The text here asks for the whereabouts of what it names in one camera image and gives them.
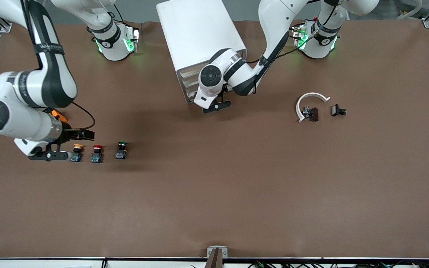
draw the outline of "brown table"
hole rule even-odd
[[[237,22],[249,60],[258,22]],[[332,54],[293,53],[258,93],[202,114],[187,105],[158,23],[141,54],[110,62],[84,25],[57,25],[97,119],[82,163],[28,160],[0,135],[0,256],[429,257],[429,30],[417,20],[349,21]],[[27,33],[0,40],[0,73],[36,68]],[[297,122],[306,92],[320,121]],[[346,108],[331,117],[330,107]],[[90,124],[63,109],[73,127]],[[117,141],[129,142],[125,161]],[[90,163],[102,144],[104,163]],[[63,149],[72,150],[73,143]]]

